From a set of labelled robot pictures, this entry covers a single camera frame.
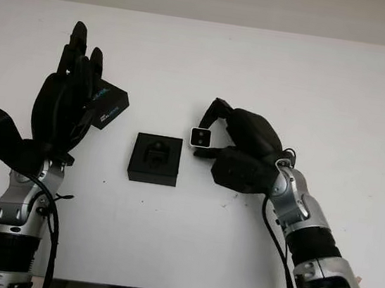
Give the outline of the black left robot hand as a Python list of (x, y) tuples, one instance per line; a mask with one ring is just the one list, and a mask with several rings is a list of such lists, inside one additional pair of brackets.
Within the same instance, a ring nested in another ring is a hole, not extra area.
[(103, 73), (103, 54), (86, 55), (87, 26), (75, 24), (57, 70), (48, 75), (34, 102), (32, 138), (52, 156), (66, 157), (86, 135), (94, 117), (93, 97)]

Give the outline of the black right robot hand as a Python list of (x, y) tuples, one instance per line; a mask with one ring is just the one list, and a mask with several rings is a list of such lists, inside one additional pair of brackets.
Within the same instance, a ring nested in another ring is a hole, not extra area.
[(201, 122), (192, 129), (191, 144), (199, 149), (211, 149), (210, 127), (219, 119), (225, 122), (236, 150), (262, 161), (275, 160), (283, 154), (279, 136), (268, 120), (243, 108), (233, 108), (221, 98), (215, 98)]

